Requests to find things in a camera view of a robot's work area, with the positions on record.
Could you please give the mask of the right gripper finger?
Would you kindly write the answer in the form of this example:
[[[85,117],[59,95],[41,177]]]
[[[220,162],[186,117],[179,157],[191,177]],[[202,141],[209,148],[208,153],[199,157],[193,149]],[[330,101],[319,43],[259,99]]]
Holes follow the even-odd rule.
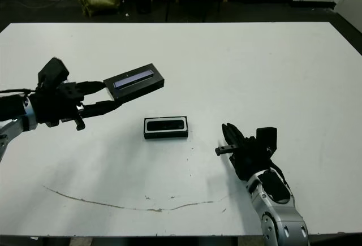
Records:
[[[225,141],[228,145],[236,145],[239,146],[241,142],[241,132],[238,128],[231,124],[226,123],[222,125],[222,132],[225,138]]]
[[[227,143],[228,144],[242,144],[245,140],[244,135],[233,124],[227,123]]]

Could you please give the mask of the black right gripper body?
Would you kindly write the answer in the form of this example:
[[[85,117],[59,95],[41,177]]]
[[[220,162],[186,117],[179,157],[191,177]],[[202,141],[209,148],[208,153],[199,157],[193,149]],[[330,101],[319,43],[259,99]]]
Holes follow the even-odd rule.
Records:
[[[227,145],[215,148],[217,156],[231,154],[229,160],[235,169],[237,177],[248,181],[259,171],[272,167],[272,155],[277,149],[276,137],[247,137],[239,146]]]

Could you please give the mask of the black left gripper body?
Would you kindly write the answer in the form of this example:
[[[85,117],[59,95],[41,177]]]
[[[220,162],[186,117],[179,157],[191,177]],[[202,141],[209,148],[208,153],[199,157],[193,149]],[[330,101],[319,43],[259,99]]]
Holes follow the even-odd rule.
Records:
[[[55,127],[59,122],[75,121],[78,131],[85,128],[78,107],[84,100],[77,83],[62,83],[52,90],[38,90],[29,96],[36,122]]]

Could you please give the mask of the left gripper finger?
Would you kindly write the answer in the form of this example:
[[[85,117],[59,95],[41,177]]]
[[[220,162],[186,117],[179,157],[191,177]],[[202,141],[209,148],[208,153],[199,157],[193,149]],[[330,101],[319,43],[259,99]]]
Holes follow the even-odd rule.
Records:
[[[82,118],[90,118],[94,116],[105,115],[122,105],[119,101],[101,101],[91,105],[83,105],[83,109],[80,111]]]
[[[105,83],[102,81],[84,81],[81,83],[76,83],[76,90],[81,93],[83,96],[97,93],[98,91],[106,87]]]

